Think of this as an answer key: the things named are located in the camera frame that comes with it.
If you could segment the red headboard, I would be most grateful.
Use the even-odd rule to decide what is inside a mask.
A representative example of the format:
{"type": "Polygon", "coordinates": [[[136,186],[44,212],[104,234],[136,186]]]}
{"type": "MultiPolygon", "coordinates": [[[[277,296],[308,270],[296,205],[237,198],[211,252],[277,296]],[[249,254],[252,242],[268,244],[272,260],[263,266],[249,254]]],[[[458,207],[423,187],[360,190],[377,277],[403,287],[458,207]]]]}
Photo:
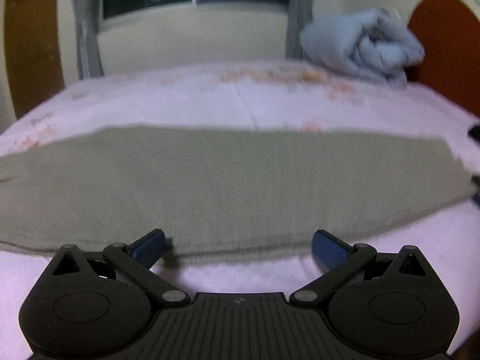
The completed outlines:
{"type": "Polygon", "coordinates": [[[425,49],[407,69],[411,82],[442,94],[479,115],[479,18],[461,0],[421,0],[408,29],[425,49]]]}

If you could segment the brown wooden door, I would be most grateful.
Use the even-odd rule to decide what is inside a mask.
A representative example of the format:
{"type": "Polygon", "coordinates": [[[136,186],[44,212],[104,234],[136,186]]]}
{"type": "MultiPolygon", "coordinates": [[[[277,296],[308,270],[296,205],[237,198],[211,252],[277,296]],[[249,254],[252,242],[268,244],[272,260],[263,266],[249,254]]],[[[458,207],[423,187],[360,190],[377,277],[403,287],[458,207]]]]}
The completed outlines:
{"type": "Polygon", "coordinates": [[[17,118],[65,88],[57,0],[6,0],[4,47],[17,118]]]}

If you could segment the pink floral bed sheet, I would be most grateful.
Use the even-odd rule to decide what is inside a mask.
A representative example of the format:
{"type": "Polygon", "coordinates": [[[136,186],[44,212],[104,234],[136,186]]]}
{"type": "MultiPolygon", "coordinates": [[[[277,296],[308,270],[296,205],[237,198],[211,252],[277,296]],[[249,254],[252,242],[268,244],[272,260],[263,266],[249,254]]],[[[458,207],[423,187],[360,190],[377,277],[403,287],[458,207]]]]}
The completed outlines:
{"type": "MultiPolygon", "coordinates": [[[[1,155],[126,125],[286,129],[309,133],[364,130],[441,137],[457,158],[479,171],[479,147],[468,135],[479,117],[419,84],[392,89],[337,76],[304,78],[298,63],[203,65],[79,81],[43,102],[1,134],[1,155]]],[[[448,353],[479,328],[479,207],[465,202],[382,236],[365,239],[381,251],[417,245],[460,311],[448,353]]],[[[18,324],[20,306],[50,257],[1,251],[1,359],[31,355],[18,324]]],[[[307,255],[245,264],[199,265],[180,274],[191,289],[286,293],[320,269],[307,255]]]]}

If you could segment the light blue folded blanket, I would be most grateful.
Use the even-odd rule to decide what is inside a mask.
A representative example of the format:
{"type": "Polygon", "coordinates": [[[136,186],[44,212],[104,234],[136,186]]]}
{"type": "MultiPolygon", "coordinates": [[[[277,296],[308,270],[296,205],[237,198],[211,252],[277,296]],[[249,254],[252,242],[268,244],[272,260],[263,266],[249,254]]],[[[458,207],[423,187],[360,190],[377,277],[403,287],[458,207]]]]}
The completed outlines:
{"type": "Polygon", "coordinates": [[[311,63],[331,72],[403,88],[405,69],[423,62],[422,43],[400,20],[384,10],[319,16],[299,35],[311,63]]]}

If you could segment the grey curtain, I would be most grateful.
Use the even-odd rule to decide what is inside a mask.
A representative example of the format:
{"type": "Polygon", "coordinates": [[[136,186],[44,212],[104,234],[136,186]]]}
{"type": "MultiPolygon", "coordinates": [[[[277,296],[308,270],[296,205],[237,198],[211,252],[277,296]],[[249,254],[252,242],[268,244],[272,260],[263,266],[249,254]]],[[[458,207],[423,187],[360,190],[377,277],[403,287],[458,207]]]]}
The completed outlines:
{"type": "Polygon", "coordinates": [[[299,36],[304,27],[312,20],[314,1],[315,0],[289,0],[285,49],[287,59],[304,58],[299,36]]]}
{"type": "Polygon", "coordinates": [[[76,59],[81,80],[101,77],[103,66],[98,47],[99,0],[72,0],[76,22],[76,59]]]}

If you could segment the grey left curtain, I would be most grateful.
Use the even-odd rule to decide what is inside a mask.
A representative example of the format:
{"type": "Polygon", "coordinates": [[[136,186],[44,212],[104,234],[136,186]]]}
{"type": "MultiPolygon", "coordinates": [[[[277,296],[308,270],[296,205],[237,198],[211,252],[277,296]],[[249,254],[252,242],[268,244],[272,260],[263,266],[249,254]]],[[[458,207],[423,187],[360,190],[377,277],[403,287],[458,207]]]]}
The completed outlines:
{"type": "Polygon", "coordinates": [[[103,66],[98,47],[99,0],[72,0],[76,22],[76,59],[81,80],[101,77],[103,66]]]}

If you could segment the grey right curtain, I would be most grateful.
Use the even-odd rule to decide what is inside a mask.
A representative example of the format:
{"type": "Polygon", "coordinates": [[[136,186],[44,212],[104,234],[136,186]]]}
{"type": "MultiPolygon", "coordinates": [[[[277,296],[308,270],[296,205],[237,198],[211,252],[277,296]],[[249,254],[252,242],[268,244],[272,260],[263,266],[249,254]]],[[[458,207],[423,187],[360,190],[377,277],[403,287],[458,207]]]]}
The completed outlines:
{"type": "Polygon", "coordinates": [[[289,0],[285,49],[287,59],[304,58],[299,36],[304,27],[312,20],[314,1],[315,0],[289,0]]]}

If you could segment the grey-green pants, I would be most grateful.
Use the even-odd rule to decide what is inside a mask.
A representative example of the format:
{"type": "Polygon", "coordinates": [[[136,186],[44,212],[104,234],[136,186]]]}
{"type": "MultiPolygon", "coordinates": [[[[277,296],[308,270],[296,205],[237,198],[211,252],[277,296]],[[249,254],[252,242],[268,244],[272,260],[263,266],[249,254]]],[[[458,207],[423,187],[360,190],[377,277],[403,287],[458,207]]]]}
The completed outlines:
{"type": "Polygon", "coordinates": [[[160,228],[182,258],[306,250],[473,195],[444,141],[369,133],[109,128],[1,158],[1,243],[100,250],[160,228]]]}

